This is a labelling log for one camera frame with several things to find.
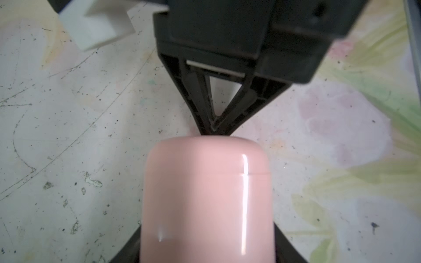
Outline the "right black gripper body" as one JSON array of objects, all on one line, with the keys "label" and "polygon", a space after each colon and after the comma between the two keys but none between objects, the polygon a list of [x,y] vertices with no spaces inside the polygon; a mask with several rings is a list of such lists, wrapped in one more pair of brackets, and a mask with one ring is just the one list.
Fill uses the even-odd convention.
[{"label": "right black gripper body", "polygon": [[161,1],[153,15],[161,54],[243,77],[311,81],[366,1]]}]

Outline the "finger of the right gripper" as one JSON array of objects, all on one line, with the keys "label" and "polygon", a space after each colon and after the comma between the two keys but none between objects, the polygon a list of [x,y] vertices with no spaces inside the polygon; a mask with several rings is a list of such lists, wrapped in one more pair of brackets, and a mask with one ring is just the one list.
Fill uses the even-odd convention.
[{"label": "finger of the right gripper", "polygon": [[210,79],[202,70],[187,64],[183,58],[159,53],[159,58],[186,102],[201,135],[214,133],[214,112]]},{"label": "finger of the right gripper", "polygon": [[231,102],[211,124],[211,135],[231,135],[236,129],[291,87],[291,82],[276,80],[254,72],[211,72],[212,77],[241,84]]}]

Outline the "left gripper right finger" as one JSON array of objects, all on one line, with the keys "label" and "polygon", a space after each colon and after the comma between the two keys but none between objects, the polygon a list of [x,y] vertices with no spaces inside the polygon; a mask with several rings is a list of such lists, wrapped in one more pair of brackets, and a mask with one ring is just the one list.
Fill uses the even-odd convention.
[{"label": "left gripper right finger", "polygon": [[274,223],[276,263],[307,263]]}]

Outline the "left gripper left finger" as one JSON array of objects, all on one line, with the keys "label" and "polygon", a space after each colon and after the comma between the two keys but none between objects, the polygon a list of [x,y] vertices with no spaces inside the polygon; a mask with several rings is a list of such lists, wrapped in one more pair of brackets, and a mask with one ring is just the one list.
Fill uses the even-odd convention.
[{"label": "left gripper left finger", "polygon": [[141,225],[131,236],[129,241],[113,257],[110,263],[139,263],[140,262]]}]

